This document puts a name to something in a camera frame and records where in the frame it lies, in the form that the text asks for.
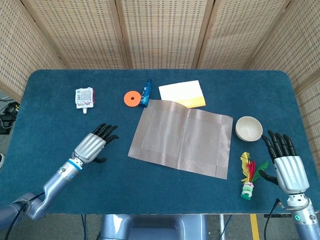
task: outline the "robotic arm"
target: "robotic arm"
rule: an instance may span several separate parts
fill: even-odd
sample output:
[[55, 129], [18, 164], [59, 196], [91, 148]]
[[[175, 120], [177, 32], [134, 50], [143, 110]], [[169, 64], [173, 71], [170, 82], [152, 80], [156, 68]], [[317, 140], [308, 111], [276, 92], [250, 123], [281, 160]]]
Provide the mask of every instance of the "robotic arm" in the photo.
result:
[[296, 154], [293, 142], [287, 135], [283, 137], [268, 130], [272, 142], [262, 135], [271, 157], [276, 177], [269, 176], [263, 170], [260, 175], [267, 181], [279, 185], [281, 190], [289, 195], [287, 204], [291, 211], [295, 228], [301, 240], [320, 240], [320, 226], [311, 200], [304, 192], [309, 188], [309, 182], [304, 164]]
[[[91, 162], [104, 163], [107, 160], [106, 158], [99, 159], [96, 157], [107, 144], [119, 138], [117, 135], [110, 136], [116, 128], [117, 126], [102, 123], [92, 133], [89, 133], [75, 148], [71, 158], [44, 185], [44, 200], [29, 192], [14, 203], [0, 209], [0, 230], [9, 227], [21, 208], [23, 208], [22, 213], [33, 220], [43, 218], [58, 194], [81, 172], [84, 164]], [[20, 214], [15, 224], [20, 222], [23, 214]]]

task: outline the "floor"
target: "floor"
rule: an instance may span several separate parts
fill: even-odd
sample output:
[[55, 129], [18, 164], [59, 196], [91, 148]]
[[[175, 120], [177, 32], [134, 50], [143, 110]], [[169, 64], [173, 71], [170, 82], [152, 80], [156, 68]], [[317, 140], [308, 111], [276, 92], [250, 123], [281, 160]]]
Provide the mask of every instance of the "floor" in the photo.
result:
[[[0, 92], [0, 99], [4, 97], [6, 95]], [[0, 109], [5, 105], [5, 102], [0, 101]], [[6, 154], [11, 134], [0, 135], [0, 153]], [[225, 215], [225, 222], [227, 222], [228, 217], [228, 215]], [[101, 223], [101, 215], [90, 214], [87, 216], [88, 240], [96, 240]], [[264, 239], [265, 223], [266, 218], [263, 215], [257, 215], [259, 238], [255, 238], [254, 240]], [[208, 240], [218, 240], [220, 234], [219, 216], [207, 215]], [[6, 230], [0, 231], [0, 239], [4, 239], [5, 235]], [[12, 229], [9, 237], [11, 240], [81, 240], [83, 238], [81, 216], [72, 214], [51, 214], [36, 222], [25, 217], [19, 225]], [[253, 239], [250, 215], [233, 215], [226, 229], [226, 239]], [[267, 239], [298, 240], [299, 238], [291, 218], [272, 218], [268, 224]]]

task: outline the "green feather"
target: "green feather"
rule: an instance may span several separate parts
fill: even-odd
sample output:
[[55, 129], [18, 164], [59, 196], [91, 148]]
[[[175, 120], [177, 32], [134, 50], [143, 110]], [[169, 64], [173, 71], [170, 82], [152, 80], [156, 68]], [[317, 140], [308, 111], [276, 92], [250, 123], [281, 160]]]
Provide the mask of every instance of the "green feather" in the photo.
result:
[[254, 175], [253, 175], [253, 179], [252, 182], [256, 181], [259, 177], [260, 177], [260, 173], [259, 170], [266, 170], [268, 167], [268, 162], [265, 161], [262, 165], [260, 165], [257, 170], [255, 171]]

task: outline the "yellow feather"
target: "yellow feather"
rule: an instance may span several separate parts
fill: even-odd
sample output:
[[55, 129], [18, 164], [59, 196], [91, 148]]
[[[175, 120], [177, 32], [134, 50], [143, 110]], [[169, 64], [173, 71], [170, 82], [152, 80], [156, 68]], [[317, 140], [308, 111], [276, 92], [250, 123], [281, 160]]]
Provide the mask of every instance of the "yellow feather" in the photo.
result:
[[248, 169], [248, 164], [250, 163], [249, 158], [250, 158], [250, 153], [248, 152], [244, 152], [240, 157], [242, 161], [242, 173], [246, 177], [242, 180], [244, 183], [249, 182], [249, 178], [250, 178], [249, 169]]

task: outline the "yellow floor line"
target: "yellow floor line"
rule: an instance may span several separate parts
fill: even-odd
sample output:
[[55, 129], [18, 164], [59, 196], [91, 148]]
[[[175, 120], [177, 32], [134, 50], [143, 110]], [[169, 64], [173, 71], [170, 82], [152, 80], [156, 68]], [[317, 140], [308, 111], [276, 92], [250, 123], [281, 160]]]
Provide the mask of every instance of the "yellow floor line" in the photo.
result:
[[257, 222], [257, 215], [256, 214], [250, 214], [250, 221], [251, 221], [252, 239], [253, 240], [260, 240], [260, 238], [259, 238], [259, 230], [258, 230], [258, 222]]

